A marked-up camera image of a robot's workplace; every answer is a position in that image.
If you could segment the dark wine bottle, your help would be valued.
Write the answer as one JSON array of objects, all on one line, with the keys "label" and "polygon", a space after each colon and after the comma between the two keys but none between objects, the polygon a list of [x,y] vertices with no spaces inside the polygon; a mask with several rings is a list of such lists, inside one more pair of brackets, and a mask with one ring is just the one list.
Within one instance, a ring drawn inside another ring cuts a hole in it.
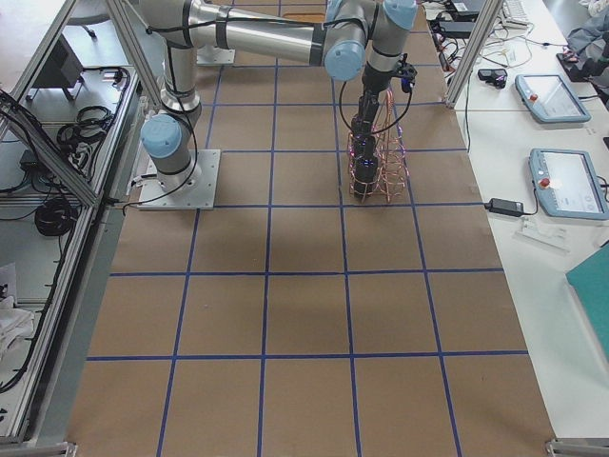
[{"label": "dark wine bottle", "polygon": [[358,134],[353,138],[353,150],[356,157],[369,160],[374,156],[376,137],[374,135]]},{"label": "dark wine bottle", "polygon": [[353,193],[363,200],[371,194],[376,187],[376,176],[378,170],[378,157],[374,154],[357,155],[353,159]]},{"label": "dark wine bottle", "polygon": [[351,131],[354,138],[366,137],[368,135],[368,123],[359,115],[351,120]]}]

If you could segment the far teach pendant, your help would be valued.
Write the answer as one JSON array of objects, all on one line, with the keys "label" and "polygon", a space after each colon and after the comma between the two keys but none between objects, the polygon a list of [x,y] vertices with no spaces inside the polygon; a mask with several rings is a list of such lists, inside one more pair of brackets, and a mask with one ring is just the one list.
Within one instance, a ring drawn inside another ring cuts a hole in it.
[{"label": "far teach pendant", "polygon": [[515,88],[533,117],[544,124],[585,123],[591,115],[559,74],[519,74]]}]

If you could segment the teach pendant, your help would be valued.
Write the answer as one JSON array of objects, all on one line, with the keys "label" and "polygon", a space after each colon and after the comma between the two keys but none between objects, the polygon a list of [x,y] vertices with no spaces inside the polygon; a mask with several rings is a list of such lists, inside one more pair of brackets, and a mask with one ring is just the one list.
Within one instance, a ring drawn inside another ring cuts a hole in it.
[{"label": "teach pendant", "polygon": [[519,74],[515,88],[533,117],[544,124],[585,123],[591,115],[559,74]]},{"label": "teach pendant", "polygon": [[547,215],[608,220],[608,204],[587,151],[532,149],[528,164],[538,201]]}]

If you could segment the black power adapter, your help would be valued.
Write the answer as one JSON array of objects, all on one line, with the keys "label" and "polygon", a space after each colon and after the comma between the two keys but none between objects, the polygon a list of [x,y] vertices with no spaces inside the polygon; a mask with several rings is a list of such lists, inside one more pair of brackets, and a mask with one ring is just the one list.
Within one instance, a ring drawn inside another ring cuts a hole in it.
[{"label": "black power adapter", "polygon": [[521,217],[524,214],[522,202],[491,198],[484,204],[484,208],[491,212],[511,217]]}]

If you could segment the near teach pendant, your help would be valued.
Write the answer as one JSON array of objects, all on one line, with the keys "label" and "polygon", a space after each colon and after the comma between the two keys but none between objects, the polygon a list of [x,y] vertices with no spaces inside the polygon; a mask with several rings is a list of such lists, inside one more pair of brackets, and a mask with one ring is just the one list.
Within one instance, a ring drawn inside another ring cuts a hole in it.
[{"label": "near teach pendant", "polygon": [[538,201],[547,215],[608,220],[608,204],[587,151],[532,149],[528,164]]}]

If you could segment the teal board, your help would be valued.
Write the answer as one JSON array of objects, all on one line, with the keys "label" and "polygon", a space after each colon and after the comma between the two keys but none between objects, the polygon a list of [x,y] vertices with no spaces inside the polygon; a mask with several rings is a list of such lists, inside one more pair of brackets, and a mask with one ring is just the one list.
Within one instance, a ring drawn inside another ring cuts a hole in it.
[{"label": "teal board", "polygon": [[608,247],[600,248],[566,273],[595,330],[608,331]]}]

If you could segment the aluminium frame post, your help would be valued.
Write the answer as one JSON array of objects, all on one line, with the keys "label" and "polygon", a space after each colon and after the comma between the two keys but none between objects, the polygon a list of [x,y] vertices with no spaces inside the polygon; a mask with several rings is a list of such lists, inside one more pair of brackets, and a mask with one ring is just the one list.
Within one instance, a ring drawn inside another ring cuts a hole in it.
[{"label": "aluminium frame post", "polygon": [[452,76],[448,91],[445,97],[445,104],[448,108],[456,107],[462,90],[470,78],[474,64],[478,58],[482,46],[486,42],[493,24],[501,9],[501,0],[486,1],[475,26],[470,34],[469,40],[462,54],[462,59]]}]

